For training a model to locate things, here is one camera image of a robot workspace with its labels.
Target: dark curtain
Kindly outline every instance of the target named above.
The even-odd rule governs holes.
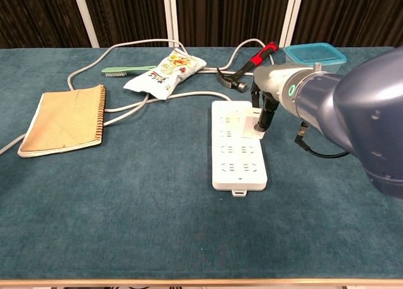
[[[302,0],[292,43],[403,44],[403,0]]]
[[[76,0],[0,0],[0,47],[90,47]]]
[[[287,3],[288,0],[176,0],[179,39],[194,47],[234,47],[249,38],[279,42]]]
[[[167,38],[164,0],[86,0],[100,47]],[[146,43],[140,46],[166,46]]]

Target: tan notebook cover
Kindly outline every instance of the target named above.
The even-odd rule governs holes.
[[[100,144],[105,96],[102,85],[43,93],[18,155],[36,157]]]

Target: blue container lid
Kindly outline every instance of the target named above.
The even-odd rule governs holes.
[[[336,48],[325,42],[291,45],[284,52],[298,64],[313,66],[315,62],[322,65],[343,64],[347,57]]]

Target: hammer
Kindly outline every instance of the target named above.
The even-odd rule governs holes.
[[[217,68],[217,79],[219,83],[228,89],[237,89],[241,93],[246,92],[247,84],[244,82],[238,82],[238,80],[247,72],[249,72],[254,67],[257,67],[264,59],[266,59],[271,53],[278,50],[275,42],[268,43],[264,48],[262,48],[255,56],[250,58],[248,62],[245,63],[243,67],[239,69],[236,73],[232,75],[225,76]]]

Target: chip bag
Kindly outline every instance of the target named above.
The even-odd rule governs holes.
[[[190,56],[176,48],[156,68],[129,80],[123,88],[147,92],[165,100],[179,83],[204,68],[206,64],[203,59]]]

